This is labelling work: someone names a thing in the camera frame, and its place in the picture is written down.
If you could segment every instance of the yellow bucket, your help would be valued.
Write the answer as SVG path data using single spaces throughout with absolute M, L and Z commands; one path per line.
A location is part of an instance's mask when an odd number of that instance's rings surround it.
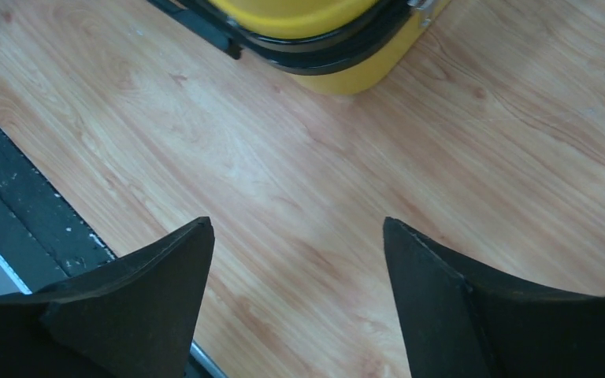
M 382 80 L 450 0 L 149 1 L 233 58 L 248 49 L 312 91 L 352 95 Z

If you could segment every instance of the wooden floor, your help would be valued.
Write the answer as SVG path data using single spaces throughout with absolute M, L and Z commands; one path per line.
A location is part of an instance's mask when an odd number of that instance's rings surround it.
M 0 0 L 0 126 L 120 255 L 212 217 L 196 336 L 229 376 L 409 376 L 387 215 L 605 294 L 605 1 L 456 0 L 326 98 L 144 0 Z

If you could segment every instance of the white speck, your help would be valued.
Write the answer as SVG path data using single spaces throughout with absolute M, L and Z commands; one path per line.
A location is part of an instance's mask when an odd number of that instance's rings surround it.
M 89 234 L 89 237 L 91 239 L 94 240 L 94 243 L 96 243 L 98 246 L 100 246 L 101 248 L 105 248 L 106 245 L 103 244 L 103 242 L 101 242 L 101 239 L 98 238 L 98 236 L 96 236 L 95 234 Z

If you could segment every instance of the yellow case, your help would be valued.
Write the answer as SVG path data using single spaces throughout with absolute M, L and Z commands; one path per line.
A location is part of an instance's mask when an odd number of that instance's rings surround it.
M 248 30 L 273 38 L 300 39 L 342 27 L 378 0 L 210 1 Z M 289 75 L 300 85 L 326 95 L 353 95 L 374 86 L 397 65 L 450 0 L 424 2 L 434 4 L 429 17 L 423 19 L 423 13 L 414 12 L 386 45 L 361 63 L 328 75 Z

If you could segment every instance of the metal latch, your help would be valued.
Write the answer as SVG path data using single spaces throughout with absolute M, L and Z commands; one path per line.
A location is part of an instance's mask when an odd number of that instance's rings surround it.
M 420 26 L 422 28 L 427 28 L 432 22 L 432 17 L 434 16 L 438 1 L 439 0 L 409 0 L 407 2 L 409 6 L 414 8 L 414 12 L 419 12 L 421 14 Z

